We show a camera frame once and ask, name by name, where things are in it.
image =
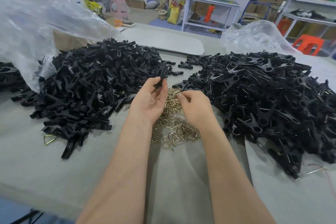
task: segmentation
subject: transparent plastic sheet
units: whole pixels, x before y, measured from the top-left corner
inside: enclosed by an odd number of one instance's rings
[[[35,92],[40,91],[39,76],[48,78],[56,72],[53,30],[93,41],[123,40],[117,29],[71,0],[0,0],[0,4],[0,60],[12,62]]]
[[[293,48],[281,35],[273,22],[256,21],[247,24],[241,29],[231,26],[222,33],[220,45],[226,48],[226,52],[278,52],[285,55],[302,54]]]

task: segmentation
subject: pink plastic stool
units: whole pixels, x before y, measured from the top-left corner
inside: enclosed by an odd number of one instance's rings
[[[113,3],[117,5],[117,9],[112,8]],[[118,19],[128,18],[127,5],[125,0],[111,0],[110,1],[111,14]]]

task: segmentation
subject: pile of black clips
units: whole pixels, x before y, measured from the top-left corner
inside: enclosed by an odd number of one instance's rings
[[[328,81],[309,76],[310,66],[268,52],[189,56],[186,63],[202,70],[173,87],[202,90],[223,112],[225,133],[253,143],[266,138],[268,153],[294,179],[304,151],[335,162],[336,95]]]
[[[168,75],[183,74],[153,48],[114,39],[61,51],[52,63],[57,73],[39,78],[39,94],[26,87],[12,100],[34,106],[31,118],[48,118],[42,131],[68,141],[62,159],[83,145],[90,130],[111,130],[111,114],[130,104],[149,77],[160,76],[159,87]]]
[[[0,91],[18,91],[26,85],[18,69],[12,63],[0,62]]]

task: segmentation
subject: pile of metal wire springs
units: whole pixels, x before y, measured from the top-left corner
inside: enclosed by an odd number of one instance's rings
[[[177,146],[184,141],[190,140],[196,142],[200,138],[200,133],[195,127],[174,117],[175,114],[180,114],[182,109],[179,100],[176,98],[176,95],[180,92],[181,89],[168,89],[165,108],[162,115],[153,126],[152,140],[150,142],[161,143],[161,139],[163,139],[161,147],[171,149],[172,151],[174,151],[174,146]],[[167,136],[163,136],[162,131],[165,127],[175,131],[169,132]]]

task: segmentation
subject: yellow bag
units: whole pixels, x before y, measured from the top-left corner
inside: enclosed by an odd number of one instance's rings
[[[170,15],[169,18],[167,19],[167,22],[171,24],[176,24],[178,18],[179,18],[179,7],[173,6],[170,9]]]

